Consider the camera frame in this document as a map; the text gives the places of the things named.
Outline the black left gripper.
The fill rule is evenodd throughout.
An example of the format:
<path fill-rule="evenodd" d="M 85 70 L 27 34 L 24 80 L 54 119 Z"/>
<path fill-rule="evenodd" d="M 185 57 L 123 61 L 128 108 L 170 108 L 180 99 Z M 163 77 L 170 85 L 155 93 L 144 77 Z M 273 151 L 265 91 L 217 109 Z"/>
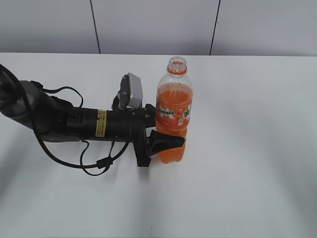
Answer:
<path fill-rule="evenodd" d="M 165 150 L 180 148 L 185 138 L 172 136 L 152 130 L 146 145 L 146 128 L 155 126 L 155 107 L 151 104 L 137 109 L 119 108 L 119 100 L 114 99 L 112 110 L 107 112 L 107 139 L 123 142 L 124 146 L 116 156 L 109 156 L 107 165 L 111 166 L 126 150 L 129 143 L 134 146 L 137 166 L 148 167 L 150 157 Z"/>

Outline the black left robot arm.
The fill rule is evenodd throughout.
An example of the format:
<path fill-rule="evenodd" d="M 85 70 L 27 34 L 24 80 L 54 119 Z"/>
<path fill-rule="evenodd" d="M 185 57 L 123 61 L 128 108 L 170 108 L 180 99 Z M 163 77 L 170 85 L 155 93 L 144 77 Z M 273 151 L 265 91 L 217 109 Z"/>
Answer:
<path fill-rule="evenodd" d="M 146 134 L 147 128 L 156 125 L 156 109 L 143 105 L 141 80 L 132 73 L 122 77 L 110 110 L 75 107 L 56 93 L 39 82 L 20 81 L 6 67 L 0 68 L 1 113 L 32 129 L 44 151 L 46 142 L 122 142 L 133 144 L 139 167 L 148 167 L 153 155 L 184 145 L 181 136 L 155 130 Z"/>

